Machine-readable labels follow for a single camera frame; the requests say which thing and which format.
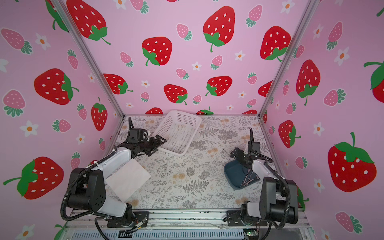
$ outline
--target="white plastic basket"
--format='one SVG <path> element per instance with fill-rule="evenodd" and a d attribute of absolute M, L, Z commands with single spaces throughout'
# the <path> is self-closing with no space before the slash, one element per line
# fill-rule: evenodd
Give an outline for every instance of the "white plastic basket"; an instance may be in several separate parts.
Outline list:
<path fill-rule="evenodd" d="M 167 140 L 158 149 L 176 156 L 183 156 L 201 123 L 201 117 L 182 111 L 170 111 L 152 136 L 159 134 Z"/>

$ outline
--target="white napkin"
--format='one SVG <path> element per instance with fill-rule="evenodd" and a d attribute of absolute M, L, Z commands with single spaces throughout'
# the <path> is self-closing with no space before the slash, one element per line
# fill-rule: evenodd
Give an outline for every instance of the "white napkin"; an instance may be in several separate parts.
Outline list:
<path fill-rule="evenodd" d="M 135 159 L 131 159 L 105 181 L 124 202 L 150 177 L 151 175 Z"/>

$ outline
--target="metal base plate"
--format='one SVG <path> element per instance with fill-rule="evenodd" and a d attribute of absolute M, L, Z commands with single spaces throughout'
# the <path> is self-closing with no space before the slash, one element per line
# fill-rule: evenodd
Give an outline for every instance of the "metal base plate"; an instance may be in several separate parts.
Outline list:
<path fill-rule="evenodd" d="M 149 219 L 149 218 L 148 218 L 148 216 L 149 216 L 149 212 L 133 212 L 133 213 L 136 215 L 136 218 L 137 218 L 137 220 L 138 220 L 139 222 L 142 221 L 145 217 L 146 217 L 147 219 Z M 141 227 L 142 227 L 142 228 L 147 227 L 147 222 L 148 222 L 148 221 L 146 221 L 143 225 L 141 225 Z M 134 225 L 136 225 L 136 223 L 132 222 L 132 224 L 131 224 L 130 226 L 128 226 L 128 227 L 133 227 Z M 109 228 L 115 228 L 115 227 L 124 227 L 124 226 L 118 224 L 116 220 L 111 219 L 111 220 L 108 220 L 107 227 L 109 227 Z"/>
<path fill-rule="evenodd" d="M 229 216 L 229 215 L 231 215 L 231 214 L 234 214 L 234 213 L 236 213 L 236 212 L 238 212 L 238 211 L 232 211 L 232 210 L 230 210 L 230 211 L 227 211 L 227 216 Z M 243 222 L 242 222 L 242 220 L 241 220 L 241 218 L 240 218 L 240 216 L 238 216 L 238 218 L 230 218 L 230 219 L 228 219 L 228 226 L 230 226 L 230 227 L 243 227 L 243 226 L 248 226 L 248 227 L 250 227 L 250 226 L 252 226 L 252 227 L 255 227 L 255 226 L 267 226 L 268 225 L 268 223 L 266 222 L 266 221 L 260 221 L 259 223 L 258 223 L 258 225 L 257 225 L 257 223 L 254 223 L 254 224 L 252 224 L 252 225 L 246 225 L 246 224 L 244 224 Z"/>

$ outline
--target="strawberry print wallpaper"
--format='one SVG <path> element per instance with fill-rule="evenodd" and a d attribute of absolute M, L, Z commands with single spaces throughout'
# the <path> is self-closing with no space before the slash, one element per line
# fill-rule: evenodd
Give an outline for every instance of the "strawberry print wallpaper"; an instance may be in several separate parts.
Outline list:
<path fill-rule="evenodd" d="M 72 169 L 105 155 L 119 118 L 51 2 L 0 9 L 2 239 L 55 239 Z"/>
<path fill-rule="evenodd" d="M 379 239 L 384 5 L 324 0 L 264 118 L 315 239 Z"/>
<path fill-rule="evenodd" d="M 67 0 L 66 6 L 126 114 L 229 114 L 260 111 L 307 3 Z"/>

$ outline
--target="table surface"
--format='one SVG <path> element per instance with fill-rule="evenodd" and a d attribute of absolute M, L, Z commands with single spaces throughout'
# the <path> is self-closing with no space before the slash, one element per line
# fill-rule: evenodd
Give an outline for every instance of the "table surface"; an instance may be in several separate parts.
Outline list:
<path fill-rule="evenodd" d="M 136 128 L 154 132 L 165 116 L 131 116 Z M 241 190 L 234 190 L 224 175 L 224 165 L 233 159 L 230 152 L 244 149 L 253 129 L 254 141 L 261 152 L 270 157 L 257 116 L 201 116 L 202 123 L 186 154 L 177 157 L 162 151 L 135 160 L 151 174 L 129 199 L 134 209 L 233 209 L 246 201 L 259 201 L 261 181 Z M 116 144 L 128 134 L 124 122 Z M 118 199 L 106 185 L 107 196 Z"/>

